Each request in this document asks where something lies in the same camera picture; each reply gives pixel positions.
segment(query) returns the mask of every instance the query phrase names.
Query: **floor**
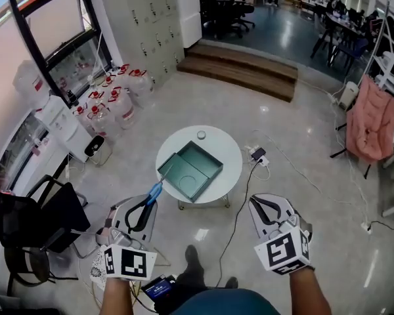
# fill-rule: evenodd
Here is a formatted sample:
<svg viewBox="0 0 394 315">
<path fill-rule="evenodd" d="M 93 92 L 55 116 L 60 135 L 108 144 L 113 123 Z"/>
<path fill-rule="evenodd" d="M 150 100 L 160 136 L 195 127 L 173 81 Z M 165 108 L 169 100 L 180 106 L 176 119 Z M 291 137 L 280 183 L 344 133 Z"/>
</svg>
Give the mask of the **floor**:
<svg viewBox="0 0 394 315">
<path fill-rule="evenodd" d="M 311 75 L 300 71 L 299 78 Z M 322 86 L 336 91 L 335 81 L 322 76 Z M 336 108 L 338 123 L 343 111 Z M 368 235 L 362 228 L 363 214 L 378 219 L 387 200 L 380 193 L 378 167 L 371 168 L 367 180 L 365 165 L 352 160 L 354 179 L 362 188 L 368 208 L 358 189 L 351 183 L 347 158 L 330 159 L 337 152 L 334 115 L 327 94 L 297 82 L 295 98 L 286 103 L 270 96 L 235 85 L 187 73 L 175 73 L 157 91 L 154 104 L 137 113 L 137 122 L 114 146 L 114 153 L 101 168 L 87 164 L 84 172 L 72 169 L 72 182 L 91 202 L 86 210 L 91 230 L 97 230 L 106 212 L 117 201 L 148 192 L 157 181 L 154 160 L 164 140 L 189 125 L 212 125 L 228 134 L 243 148 L 258 143 L 271 161 L 271 178 L 262 182 L 252 178 L 249 194 L 269 192 L 288 198 L 303 218 L 313 223 L 312 264 L 320 286 L 329 300 L 333 314 L 394 313 L 394 231 L 375 224 Z M 315 183 L 323 194 L 298 174 L 284 156 L 261 133 L 273 138 L 294 165 Z M 72 167 L 81 166 L 71 163 Z M 265 177 L 265 169 L 256 169 Z M 158 199 L 158 214 L 152 243 L 171 262 L 168 268 L 157 267 L 159 274 L 179 274 L 185 269 L 184 251 L 193 243 L 206 270 L 206 284 L 219 279 L 219 256 L 232 232 L 234 216 L 245 194 L 249 167 L 244 165 L 238 184 L 229 195 L 231 207 L 186 209 L 166 192 Z M 394 226 L 394 220 L 385 219 Z M 82 251 L 93 246 L 87 236 L 78 239 Z M 270 300 L 283 315 L 291 314 L 288 277 L 264 271 L 253 247 L 258 244 L 252 218 L 245 207 L 238 219 L 237 231 L 223 259 L 224 285 L 230 276 L 240 287 L 252 289 Z M 56 275 L 82 276 L 82 282 L 45 283 L 35 288 L 15 286 L 15 294 L 26 306 L 56 307 L 66 315 L 98 314 L 89 294 L 88 272 L 92 259 L 77 261 L 70 252 L 53 258 Z M 102 293 L 96 291 L 97 297 Z M 148 314 L 139 304 L 135 314 Z"/>
<path fill-rule="evenodd" d="M 209 30 L 205 31 L 204 39 L 265 51 L 344 81 L 346 69 L 344 68 L 345 57 L 343 55 L 338 56 L 337 61 L 331 68 L 326 64 L 328 47 L 324 50 L 318 50 L 314 58 L 310 58 L 313 47 L 318 40 L 313 15 L 305 10 L 288 5 L 282 0 L 279 3 L 280 8 L 258 5 L 254 13 L 247 14 L 244 19 L 255 22 L 256 27 L 254 29 L 250 28 L 248 33 L 243 31 L 243 38 L 241 39 L 236 34 L 229 33 L 222 39 L 216 40 Z M 347 80 L 357 83 L 365 66 L 365 63 L 360 62 L 353 64 Z"/>
</svg>

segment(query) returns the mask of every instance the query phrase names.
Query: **blue scissor handle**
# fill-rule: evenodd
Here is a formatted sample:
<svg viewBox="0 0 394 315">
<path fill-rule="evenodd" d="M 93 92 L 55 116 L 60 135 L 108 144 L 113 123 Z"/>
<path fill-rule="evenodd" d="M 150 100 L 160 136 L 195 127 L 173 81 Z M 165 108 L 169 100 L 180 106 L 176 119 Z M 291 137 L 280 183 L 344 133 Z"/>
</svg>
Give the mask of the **blue scissor handle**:
<svg viewBox="0 0 394 315">
<path fill-rule="evenodd" d="M 158 198 L 158 196 L 160 195 L 161 192 L 162 192 L 162 183 L 156 183 L 152 187 L 152 189 L 150 189 L 150 191 L 148 193 L 149 196 L 150 196 L 150 199 L 149 199 L 149 201 L 147 202 L 146 205 L 153 204 L 156 201 L 156 198 Z"/>
</svg>

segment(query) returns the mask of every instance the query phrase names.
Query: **white cabinet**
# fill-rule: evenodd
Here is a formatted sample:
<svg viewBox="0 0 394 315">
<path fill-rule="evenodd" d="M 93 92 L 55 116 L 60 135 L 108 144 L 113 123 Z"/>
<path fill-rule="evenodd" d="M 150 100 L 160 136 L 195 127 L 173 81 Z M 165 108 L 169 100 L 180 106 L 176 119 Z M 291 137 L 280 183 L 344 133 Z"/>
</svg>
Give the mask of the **white cabinet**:
<svg viewBox="0 0 394 315">
<path fill-rule="evenodd" d="M 160 86 L 184 58 L 177 0 L 102 2 L 123 64 L 148 70 Z"/>
<path fill-rule="evenodd" d="M 178 32 L 182 34 L 184 48 L 189 48 L 202 38 L 200 0 L 177 0 L 177 3 L 181 22 Z"/>
</svg>

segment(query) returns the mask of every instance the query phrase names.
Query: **shoe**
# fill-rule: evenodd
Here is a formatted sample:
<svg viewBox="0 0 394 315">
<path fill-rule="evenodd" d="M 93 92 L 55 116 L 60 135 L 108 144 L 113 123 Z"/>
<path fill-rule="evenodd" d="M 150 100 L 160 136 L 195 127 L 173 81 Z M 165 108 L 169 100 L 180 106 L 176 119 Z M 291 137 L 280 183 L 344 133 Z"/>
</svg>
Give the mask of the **shoe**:
<svg viewBox="0 0 394 315">
<path fill-rule="evenodd" d="M 228 282 L 225 285 L 225 288 L 227 288 L 227 289 L 238 288 L 238 279 L 236 279 L 234 276 L 229 278 Z"/>
<path fill-rule="evenodd" d="M 201 266 L 198 260 L 197 248 L 194 245 L 188 245 L 185 250 L 185 260 L 188 265 Z"/>
</svg>

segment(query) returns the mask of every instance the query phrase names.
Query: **wooden step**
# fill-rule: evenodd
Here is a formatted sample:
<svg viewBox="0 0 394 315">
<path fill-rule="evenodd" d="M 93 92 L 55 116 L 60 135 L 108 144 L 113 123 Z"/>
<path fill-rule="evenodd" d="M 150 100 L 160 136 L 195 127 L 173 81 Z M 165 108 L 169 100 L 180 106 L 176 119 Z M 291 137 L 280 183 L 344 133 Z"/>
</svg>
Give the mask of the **wooden step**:
<svg viewBox="0 0 394 315">
<path fill-rule="evenodd" d="M 286 102 L 290 102 L 295 93 L 293 83 L 224 61 L 188 56 L 178 64 L 177 69 L 246 87 Z"/>
<path fill-rule="evenodd" d="M 275 62 L 261 56 L 248 54 L 212 45 L 195 45 L 187 51 L 189 56 L 209 58 L 219 62 L 235 64 L 242 68 L 249 68 L 264 74 L 273 75 L 285 79 L 291 83 L 297 80 L 297 69 L 287 64 Z"/>
</svg>

